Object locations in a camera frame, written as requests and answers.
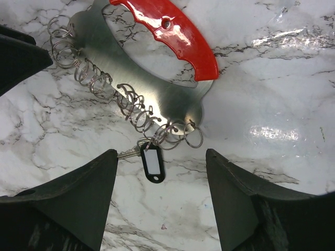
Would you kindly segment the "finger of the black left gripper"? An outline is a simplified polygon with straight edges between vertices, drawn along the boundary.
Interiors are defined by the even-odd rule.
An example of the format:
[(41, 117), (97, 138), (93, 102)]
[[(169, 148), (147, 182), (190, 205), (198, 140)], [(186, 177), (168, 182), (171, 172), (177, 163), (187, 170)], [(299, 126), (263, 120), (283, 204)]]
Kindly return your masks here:
[(32, 36), (1, 25), (1, 95), (53, 64)]

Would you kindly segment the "red handled metal key holder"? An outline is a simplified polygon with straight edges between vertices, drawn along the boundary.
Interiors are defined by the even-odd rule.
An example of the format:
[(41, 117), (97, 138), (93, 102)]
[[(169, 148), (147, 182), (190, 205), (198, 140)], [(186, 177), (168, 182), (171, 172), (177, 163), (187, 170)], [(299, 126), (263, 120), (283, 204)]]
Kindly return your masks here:
[(213, 82), (196, 87), (172, 84), (146, 71), (119, 45), (103, 10), (107, 1), (74, 16), (56, 15), (48, 22), (52, 57), (97, 98), (113, 100), (125, 120), (151, 144), (172, 150), (200, 131), (202, 98)]

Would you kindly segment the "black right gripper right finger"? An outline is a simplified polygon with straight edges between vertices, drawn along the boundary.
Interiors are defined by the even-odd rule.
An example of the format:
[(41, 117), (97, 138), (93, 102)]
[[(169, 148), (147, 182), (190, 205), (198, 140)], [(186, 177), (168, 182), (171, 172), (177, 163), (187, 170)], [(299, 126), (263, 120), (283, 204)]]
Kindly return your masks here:
[(334, 250), (334, 193), (267, 181), (213, 149), (206, 170), (222, 250)]

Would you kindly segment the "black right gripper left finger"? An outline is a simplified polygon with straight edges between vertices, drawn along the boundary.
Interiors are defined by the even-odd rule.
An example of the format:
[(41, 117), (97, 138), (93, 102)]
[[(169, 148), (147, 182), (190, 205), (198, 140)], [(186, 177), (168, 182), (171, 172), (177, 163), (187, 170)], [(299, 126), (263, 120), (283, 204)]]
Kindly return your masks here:
[(1, 250), (100, 250), (118, 158), (89, 163), (15, 196), (1, 197)]

